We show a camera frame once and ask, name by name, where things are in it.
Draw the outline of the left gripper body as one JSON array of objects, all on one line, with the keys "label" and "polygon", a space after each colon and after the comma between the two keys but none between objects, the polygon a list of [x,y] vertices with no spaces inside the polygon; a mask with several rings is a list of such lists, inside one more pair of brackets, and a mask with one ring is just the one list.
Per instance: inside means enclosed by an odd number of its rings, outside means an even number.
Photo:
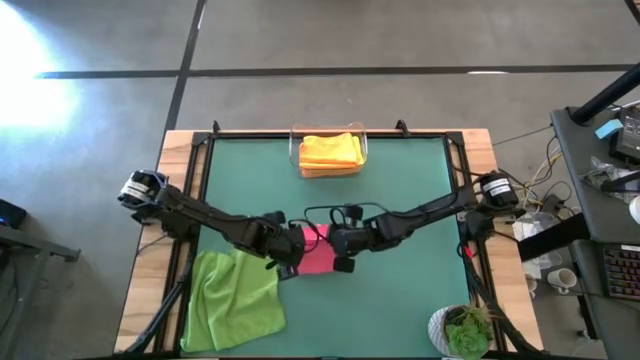
[{"label": "left gripper body", "polygon": [[254,222],[252,254],[269,257],[285,265],[299,265],[305,252],[305,239],[300,227],[286,228],[278,223]]}]

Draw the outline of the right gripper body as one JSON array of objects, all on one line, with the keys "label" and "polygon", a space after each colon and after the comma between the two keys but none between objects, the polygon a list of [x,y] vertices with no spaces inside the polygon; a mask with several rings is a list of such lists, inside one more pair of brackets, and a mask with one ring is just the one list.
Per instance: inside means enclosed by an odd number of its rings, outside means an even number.
[{"label": "right gripper body", "polygon": [[355,228],[330,225],[329,244],[337,256],[355,256],[364,250],[376,252],[383,249],[379,231],[370,225]]}]

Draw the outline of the pink microfiber towel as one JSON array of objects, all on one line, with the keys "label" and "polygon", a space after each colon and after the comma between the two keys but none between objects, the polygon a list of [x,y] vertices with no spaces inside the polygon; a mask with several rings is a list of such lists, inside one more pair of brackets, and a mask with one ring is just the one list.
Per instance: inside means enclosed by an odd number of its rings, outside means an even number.
[{"label": "pink microfiber towel", "polygon": [[[316,226],[318,232],[324,237],[329,226],[321,224]],[[335,253],[331,245],[319,237],[312,228],[303,228],[305,238],[305,254],[297,267],[300,275],[320,275],[333,272]]]}]

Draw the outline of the orange microfiber towel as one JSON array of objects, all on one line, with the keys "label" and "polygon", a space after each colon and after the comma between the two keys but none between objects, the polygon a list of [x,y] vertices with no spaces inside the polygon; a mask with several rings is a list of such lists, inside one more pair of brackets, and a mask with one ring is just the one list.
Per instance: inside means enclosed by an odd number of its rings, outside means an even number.
[{"label": "orange microfiber towel", "polygon": [[344,169],[306,169],[300,168],[300,174],[303,178],[321,178],[321,177],[343,177],[359,173],[361,167],[344,168]]},{"label": "orange microfiber towel", "polygon": [[299,166],[307,169],[348,169],[364,164],[360,140],[350,133],[305,136],[299,146]]}]

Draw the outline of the green microfiber towel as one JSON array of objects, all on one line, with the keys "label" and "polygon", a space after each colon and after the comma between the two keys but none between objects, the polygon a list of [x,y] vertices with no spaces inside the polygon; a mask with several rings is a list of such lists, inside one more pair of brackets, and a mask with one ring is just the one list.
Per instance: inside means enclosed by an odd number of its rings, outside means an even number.
[{"label": "green microfiber towel", "polygon": [[180,341],[183,351],[230,349],[285,328],[279,279],[269,263],[239,250],[197,255]]}]

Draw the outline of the green table mat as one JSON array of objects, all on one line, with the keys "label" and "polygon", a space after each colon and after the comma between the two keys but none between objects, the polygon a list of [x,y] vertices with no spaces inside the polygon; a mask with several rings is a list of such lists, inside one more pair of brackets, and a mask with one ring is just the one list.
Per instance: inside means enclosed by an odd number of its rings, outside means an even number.
[{"label": "green table mat", "polygon": [[[289,219],[329,220],[332,205],[360,203],[367,216],[383,207],[406,211],[450,192],[439,139],[373,139],[363,170],[350,177],[304,179],[284,139],[215,142],[206,199],[231,214],[282,211]],[[399,246],[355,259],[353,273],[279,280],[286,326],[234,348],[185,352],[225,356],[422,357],[435,354],[428,322],[438,309],[469,299],[456,247],[454,217],[421,228]],[[203,229],[203,251],[233,251]]]}]

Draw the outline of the white plastic bag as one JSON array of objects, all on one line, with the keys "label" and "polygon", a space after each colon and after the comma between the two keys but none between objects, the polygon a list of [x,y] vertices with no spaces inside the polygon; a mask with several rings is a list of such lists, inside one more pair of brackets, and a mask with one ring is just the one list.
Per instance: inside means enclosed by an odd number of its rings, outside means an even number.
[{"label": "white plastic bag", "polygon": [[[550,213],[526,213],[512,224],[512,230],[514,237],[521,242],[558,223],[558,218]],[[557,250],[553,250],[531,260],[522,261],[524,272],[535,279],[542,279],[543,270],[559,266],[562,262],[562,255]]]}]

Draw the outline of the black power brick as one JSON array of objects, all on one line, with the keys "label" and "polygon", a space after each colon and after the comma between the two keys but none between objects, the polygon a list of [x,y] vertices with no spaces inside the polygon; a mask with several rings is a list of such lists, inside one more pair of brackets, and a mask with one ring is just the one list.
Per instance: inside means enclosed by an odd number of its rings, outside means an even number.
[{"label": "black power brick", "polygon": [[546,196],[540,207],[541,212],[557,215],[564,207],[564,201],[557,195],[551,194]]}]

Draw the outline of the black flat bar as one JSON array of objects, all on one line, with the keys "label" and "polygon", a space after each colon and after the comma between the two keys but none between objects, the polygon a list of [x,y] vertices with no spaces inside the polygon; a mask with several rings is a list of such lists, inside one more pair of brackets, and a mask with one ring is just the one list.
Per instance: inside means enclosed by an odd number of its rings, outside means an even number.
[{"label": "black flat bar", "polygon": [[590,239],[585,217],[580,213],[520,241],[518,251],[521,261],[525,262],[566,247],[575,240]]}]

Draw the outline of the grey side desk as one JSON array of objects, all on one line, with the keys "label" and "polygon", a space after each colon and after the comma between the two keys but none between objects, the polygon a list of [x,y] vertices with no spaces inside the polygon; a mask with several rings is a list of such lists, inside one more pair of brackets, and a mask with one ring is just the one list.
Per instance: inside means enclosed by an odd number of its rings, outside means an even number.
[{"label": "grey side desk", "polygon": [[569,248],[578,266],[596,336],[603,342],[609,360],[640,360],[640,301],[607,295],[601,254],[604,245],[640,246],[640,224],[631,217],[627,203],[581,180],[591,169],[593,157],[618,167],[624,165],[609,156],[608,142],[595,135],[607,120],[608,115],[602,113],[591,125],[581,126],[565,109],[551,112],[551,123],[590,233],[588,239],[575,240]]}]

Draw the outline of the black box with blue light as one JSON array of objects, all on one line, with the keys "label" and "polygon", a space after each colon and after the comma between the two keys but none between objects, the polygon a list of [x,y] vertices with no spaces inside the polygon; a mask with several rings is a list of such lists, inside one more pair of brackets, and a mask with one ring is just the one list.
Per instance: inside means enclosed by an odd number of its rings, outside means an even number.
[{"label": "black box with blue light", "polygon": [[28,213],[25,209],[0,199],[0,225],[19,229]]}]

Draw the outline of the light blue card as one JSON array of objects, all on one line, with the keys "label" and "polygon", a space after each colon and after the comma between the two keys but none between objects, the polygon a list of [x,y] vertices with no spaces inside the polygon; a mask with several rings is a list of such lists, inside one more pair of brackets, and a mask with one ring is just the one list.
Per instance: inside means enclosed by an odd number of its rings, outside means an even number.
[{"label": "light blue card", "polygon": [[623,128],[623,124],[619,119],[611,119],[595,130],[595,135],[602,140],[612,136]]}]

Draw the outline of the backlit black keyboard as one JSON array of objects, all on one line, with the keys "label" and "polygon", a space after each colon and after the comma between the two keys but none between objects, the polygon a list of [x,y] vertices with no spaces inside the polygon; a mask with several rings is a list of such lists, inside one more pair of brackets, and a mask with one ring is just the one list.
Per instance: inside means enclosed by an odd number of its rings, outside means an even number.
[{"label": "backlit black keyboard", "polygon": [[608,295],[640,302],[640,246],[603,246],[601,260]]}]

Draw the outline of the black electronic box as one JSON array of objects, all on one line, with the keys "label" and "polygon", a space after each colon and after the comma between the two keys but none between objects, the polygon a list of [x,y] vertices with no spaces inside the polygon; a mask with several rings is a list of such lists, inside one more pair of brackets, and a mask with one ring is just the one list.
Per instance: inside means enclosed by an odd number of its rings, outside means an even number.
[{"label": "black electronic box", "polygon": [[611,154],[622,160],[640,164],[640,108],[628,107],[620,111],[622,127],[611,143]]}]

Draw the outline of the black metal frame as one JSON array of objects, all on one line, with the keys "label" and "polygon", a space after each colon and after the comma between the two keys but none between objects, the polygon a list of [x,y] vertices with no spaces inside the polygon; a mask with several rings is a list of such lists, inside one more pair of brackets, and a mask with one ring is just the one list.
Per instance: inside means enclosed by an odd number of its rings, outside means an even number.
[{"label": "black metal frame", "polygon": [[[457,140],[463,146],[451,146],[455,161],[466,158],[474,172],[497,167],[486,129],[412,129],[409,133],[414,136],[448,135]],[[157,169],[189,195],[201,197],[206,192],[205,181],[215,140],[232,137],[285,138],[287,135],[286,130],[168,131]],[[484,280],[493,281],[494,294],[514,326],[532,346],[541,349],[539,327],[527,294],[517,245],[506,237],[511,233],[508,227],[502,226],[500,230],[502,233],[492,237],[482,248],[483,258],[474,259],[473,263],[482,272]],[[186,268],[188,252],[196,247],[193,242],[176,240],[170,245],[157,244],[149,248],[146,255],[136,257],[112,355],[114,359],[152,360],[180,356],[179,338],[187,307],[184,296],[178,297],[178,303],[169,308],[157,330],[149,336],[147,346],[134,351],[130,348],[144,334],[145,322],[153,318],[153,312],[169,297],[171,287],[178,282],[179,272]]]}]

